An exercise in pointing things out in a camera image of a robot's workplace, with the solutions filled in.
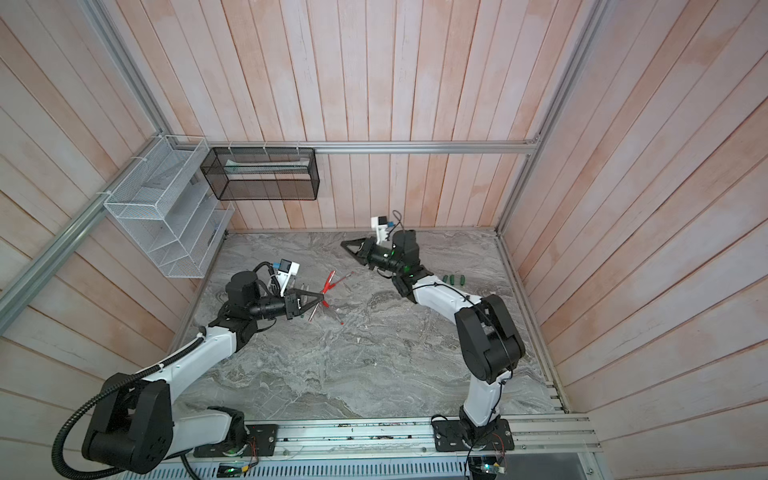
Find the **red gel pen cluster one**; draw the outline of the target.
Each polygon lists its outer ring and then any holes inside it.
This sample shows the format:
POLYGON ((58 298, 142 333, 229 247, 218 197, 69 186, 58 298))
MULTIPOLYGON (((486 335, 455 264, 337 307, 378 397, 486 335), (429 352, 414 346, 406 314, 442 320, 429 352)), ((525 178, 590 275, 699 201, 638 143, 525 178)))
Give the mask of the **red gel pen cluster one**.
MULTIPOLYGON (((322 293, 323 295, 325 295, 325 294, 328 292, 328 290, 329 290, 329 288, 330 288, 331 280, 332 280, 332 279, 333 279, 333 277, 335 276, 335 273, 336 273, 336 270, 332 270, 332 271, 329 273, 329 275, 328 275, 328 277, 327 277, 327 279, 326 279, 326 281, 325 281, 325 283, 324 283, 324 286, 323 286, 323 288, 322 288, 322 290, 321 290, 321 293, 322 293)), ((310 316, 309 316, 309 322, 312 322, 312 321, 313 321, 313 318, 315 317, 315 315, 316 315, 316 313, 317 313, 317 310, 319 309, 319 307, 320 307, 320 306, 321 306, 320 304, 317 304, 317 305, 316 305, 316 306, 313 308, 313 310, 312 310, 312 312, 311 312, 311 314, 310 314, 310 316)))

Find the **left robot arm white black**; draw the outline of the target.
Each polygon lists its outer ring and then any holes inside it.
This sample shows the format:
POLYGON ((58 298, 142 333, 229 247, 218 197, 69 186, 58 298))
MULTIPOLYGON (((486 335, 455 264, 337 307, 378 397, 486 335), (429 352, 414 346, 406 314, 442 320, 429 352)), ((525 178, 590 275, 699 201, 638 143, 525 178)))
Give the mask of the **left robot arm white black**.
POLYGON ((163 460, 210 445, 225 456, 252 447, 241 411, 214 406, 185 418, 173 414, 177 398, 213 366, 242 350, 277 320, 291 320, 324 300, 321 292, 288 287, 289 274, 272 271, 264 282, 257 270, 234 274, 216 318, 195 339, 157 364, 134 374, 108 378, 98 395, 74 415, 91 415, 81 453, 103 464, 77 472, 77 479, 104 478, 122 471, 147 473, 163 460))

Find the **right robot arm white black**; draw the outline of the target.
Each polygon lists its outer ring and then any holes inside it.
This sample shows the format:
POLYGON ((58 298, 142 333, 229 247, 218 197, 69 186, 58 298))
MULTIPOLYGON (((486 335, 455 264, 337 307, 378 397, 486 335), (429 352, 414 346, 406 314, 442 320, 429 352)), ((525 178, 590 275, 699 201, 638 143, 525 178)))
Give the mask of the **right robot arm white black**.
POLYGON ((504 301, 495 294, 471 295, 434 275, 420 260, 413 230, 395 232, 390 247, 374 236, 345 240, 341 247, 359 264, 389 273, 402 297, 454 323, 462 358, 471 374, 460 422, 474 435, 495 422, 503 387, 526 354, 504 301))

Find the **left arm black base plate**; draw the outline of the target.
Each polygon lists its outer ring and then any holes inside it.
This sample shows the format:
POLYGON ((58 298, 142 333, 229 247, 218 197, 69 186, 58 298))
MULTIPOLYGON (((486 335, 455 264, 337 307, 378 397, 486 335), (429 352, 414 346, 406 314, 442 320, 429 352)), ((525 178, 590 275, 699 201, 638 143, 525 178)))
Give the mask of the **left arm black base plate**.
POLYGON ((269 457, 274 454, 277 431, 277 424, 234 425, 223 441, 196 447, 193 455, 196 458, 269 457))

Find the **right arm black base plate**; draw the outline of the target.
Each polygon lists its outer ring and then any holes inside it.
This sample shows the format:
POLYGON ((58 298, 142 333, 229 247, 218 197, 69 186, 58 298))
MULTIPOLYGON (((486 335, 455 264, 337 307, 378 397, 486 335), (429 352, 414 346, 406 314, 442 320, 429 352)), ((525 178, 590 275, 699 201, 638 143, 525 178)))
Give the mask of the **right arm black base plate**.
POLYGON ((469 420, 449 420, 436 416, 430 420, 438 452, 498 451, 515 449, 507 420, 497 417, 488 425, 475 427, 469 420))

